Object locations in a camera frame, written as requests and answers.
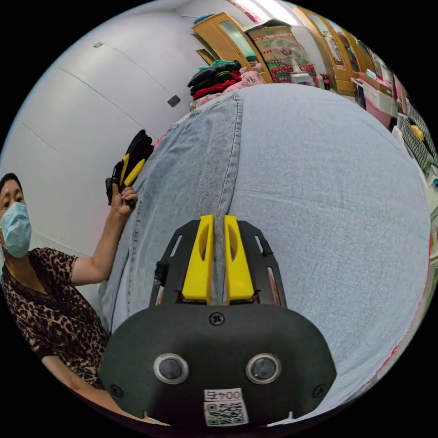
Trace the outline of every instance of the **qr code sticker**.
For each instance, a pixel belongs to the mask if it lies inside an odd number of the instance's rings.
[[[239,426],[248,424],[248,414],[243,400],[205,402],[207,426]]]

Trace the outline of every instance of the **black hair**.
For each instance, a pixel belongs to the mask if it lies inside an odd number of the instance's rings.
[[[23,193],[23,187],[21,186],[21,182],[14,173],[7,173],[2,179],[0,179],[0,192],[3,190],[3,186],[10,180],[14,180],[18,184],[21,193]]]

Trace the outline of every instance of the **yellow clip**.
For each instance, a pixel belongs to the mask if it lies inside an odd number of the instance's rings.
[[[225,216],[225,278],[227,302],[249,300],[254,295],[251,275],[237,218]]]
[[[123,177],[125,176],[125,172],[126,172],[126,168],[128,167],[128,161],[129,161],[129,154],[126,154],[123,158],[123,167],[122,167],[122,172],[120,174],[120,181],[119,181],[119,185],[121,186],[123,183]]]
[[[126,180],[124,182],[126,187],[129,187],[132,185],[134,180],[138,177],[138,174],[142,171],[143,167],[145,166],[145,160],[141,160],[137,163],[137,165],[132,169],[132,172],[126,177]]]
[[[182,288],[182,296],[186,300],[206,301],[207,304],[210,304],[213,233],[213,215],[201,216]]]

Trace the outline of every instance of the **light blue denim fabric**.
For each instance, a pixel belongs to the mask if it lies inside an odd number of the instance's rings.
[[[237,177],[241,120],[241,99],[228,95],[173,125],[146,162],[134,184],[137,206],[122,233],[109,280],[99,287],[99,315],[107,331],[128,253],[126,311],[131,316],[148,307],[156,262],[175,230],[205,214],[215,217],[212,297],[222,301],[222,222]]]
[[[263,230],[288,307],[329,344],[338,376],[300,420],[326,412],[373,377],[416,311],[430,230],[418,170],[382,124],[325,90],[258,85],[201,108],[175,125],[141,175],[139,207],[102,295],[104,317],[128,246],[131,315],[147,306],[174,230],[200,214],[229,212]],[[216,253],[215,301],[219,261]]]

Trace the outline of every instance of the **camera lens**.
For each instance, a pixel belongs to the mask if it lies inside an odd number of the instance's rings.
[[[172,353],[160,355],[155,359],[154,373],[162,382],[176,385],[187,379],[188,364],[182,357]]]
[[[268,353],[254,356],[246,366],[248,379],[259,385],[273,382],[279,376],[280,372],[280,361]]]

